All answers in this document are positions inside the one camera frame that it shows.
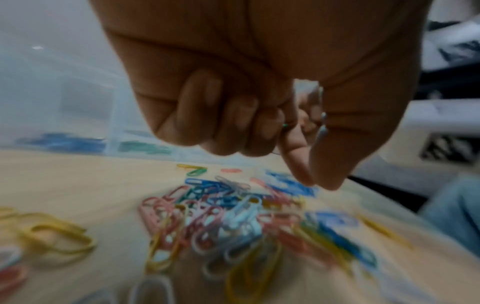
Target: pile of paper clips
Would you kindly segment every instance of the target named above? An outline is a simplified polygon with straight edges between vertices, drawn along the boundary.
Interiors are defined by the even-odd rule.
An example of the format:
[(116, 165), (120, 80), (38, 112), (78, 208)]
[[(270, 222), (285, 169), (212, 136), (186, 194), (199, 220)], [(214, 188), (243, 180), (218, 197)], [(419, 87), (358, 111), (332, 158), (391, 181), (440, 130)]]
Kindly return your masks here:
[[(205, 257), (201, 268), (204, 277), (225, 281), (230, 302), (257, 303), (285, 247), (326, 270), (338, 266), (362, 282), (389, 281), (382, 270), (387, 267), (385, 261), (332, 229), (336, 225), (357, 226), (359, 221), (385, 235), (389, 233), (386, 228), (340, 211), (304, 212), (305, 201), (300, 195), (305, 194), (304, 189), (278, 188), (256, 178), (250, 181), (268, 194), (254, 193), (249, 184), (216, 176), (213, 181), (187, 178), (185, 185), (143, 200), (139, 212), (152, 235), (146, 273), (166, 271), (182, 249), (191, 247)], [(397, 241), (411, 246), (401, 237)], [(157, 259), (159, 251), (168, 251), (168, 257)], [(415, 298), (431, 298), (406, 276), (390, 280), (382, 294), (398, 301), (403, 293), (392, 295), (395, 288), (403, 293), (409, 290)], [(240, 295), (238, 290), (249, 292)]]
[[(2, 229), (11, 230), (19, 245), (0, 247), (0, 296), (4, 296), (27, 279), (28, 268), (22, 263), (23, 252), (43, 255), (53, 252), (61, 255), (76, 255), (93, 250), (97, 241), (85, 234), (86, 229), (46, 213), (19, 213), (9, 207), (0, 207)], [(79, 241), (80, 247), (62, 247), (42, 238), (38, 232), (51, 231), (62, 237)]]

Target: hand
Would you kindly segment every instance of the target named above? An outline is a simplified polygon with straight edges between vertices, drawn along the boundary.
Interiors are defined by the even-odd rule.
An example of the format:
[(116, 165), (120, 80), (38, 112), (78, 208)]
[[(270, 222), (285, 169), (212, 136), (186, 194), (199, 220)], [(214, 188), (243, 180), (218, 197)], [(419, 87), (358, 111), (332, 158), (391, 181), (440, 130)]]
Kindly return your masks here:
[[(218, 155), (275, 144), (304, 184), (338, 188), (413, 95), (429, 0), (91, 0), (160, 139)], [(293, 79), (324, 87), (311, 150)]]

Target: table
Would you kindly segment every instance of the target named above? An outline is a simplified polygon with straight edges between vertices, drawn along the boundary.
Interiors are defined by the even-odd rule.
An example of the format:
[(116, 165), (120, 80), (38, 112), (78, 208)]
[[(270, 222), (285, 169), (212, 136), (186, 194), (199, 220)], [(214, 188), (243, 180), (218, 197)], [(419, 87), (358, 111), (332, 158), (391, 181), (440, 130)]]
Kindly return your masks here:
[[(276, 155), (264, 157), (265, 168), (286, 171)], [(206, 165), (213, 177), (225, 166)], [(236, 177), (248, 181), (254, 168)], [(72, 220), (88, 228), (98, 239), (98, 248), (81, 260), (27, 256), (30, 276), (25, 286), (6, 299), (6, 304), (56, 304), (94, 290), (109, 287), (125, 295), (143, 275), (149, 235), (137, 213), (139, 202), (162, 190), (181, 184), (186, 171), (176, 163), (86, 155), (50, 154), (34, 151), (0, 151), (0, 201), (22, 212), (41, 211)], [(409, 273), (419, 285), (429, 288), (449, 303), (478, 301), (480, 263), (452, 240), (414, 214), (352, 181), (339, 191), (320, 192), (308, 200), (310, 209), (357, 208), (375, 221), (408, 237), (411, 251), (372, 231), (362, 231), (364, 242)], [(0, 240), (7, 243), (4, 231)], [(177, 302), (222, 303), (222, 284), (201, 278), (200, 260), (186, 252), (175, 264), (171, 277)], [(285, 253), (281, 268), (264, 303), (384, 303), (372, 301), (344, 272), (324, 272)]]

